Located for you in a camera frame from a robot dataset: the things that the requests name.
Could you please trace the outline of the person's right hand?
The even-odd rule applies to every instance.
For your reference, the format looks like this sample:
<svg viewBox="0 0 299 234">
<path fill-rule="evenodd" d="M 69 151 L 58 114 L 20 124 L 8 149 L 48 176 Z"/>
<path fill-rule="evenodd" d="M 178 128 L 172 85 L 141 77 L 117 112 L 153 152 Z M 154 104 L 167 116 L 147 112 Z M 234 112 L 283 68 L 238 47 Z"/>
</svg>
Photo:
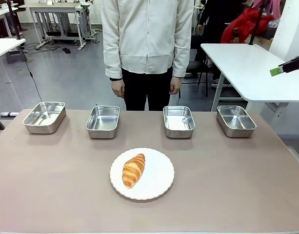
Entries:
<svg viewBox="0 0 299 234">
<path fill-rule="evenodd" d="M 124 98 L 125 85 L 122 79 L 111 81 L 111 88 L 117 97 Z"/>
</svg>

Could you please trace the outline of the person's left hand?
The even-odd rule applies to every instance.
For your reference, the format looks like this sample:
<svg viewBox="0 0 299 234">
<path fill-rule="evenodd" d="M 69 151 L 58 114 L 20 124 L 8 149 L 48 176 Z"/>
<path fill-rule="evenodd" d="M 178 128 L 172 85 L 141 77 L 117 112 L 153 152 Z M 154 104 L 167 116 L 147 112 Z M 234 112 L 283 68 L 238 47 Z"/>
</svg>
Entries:
<svg viewBox="0 0 299 234">
<path fill-rule="evenodd" d="M 170 82 L 170 95 L 176 95 L 179 93 L 182 86 L 182 79 L 178 77 L 172 77 Z"/>
</svg>

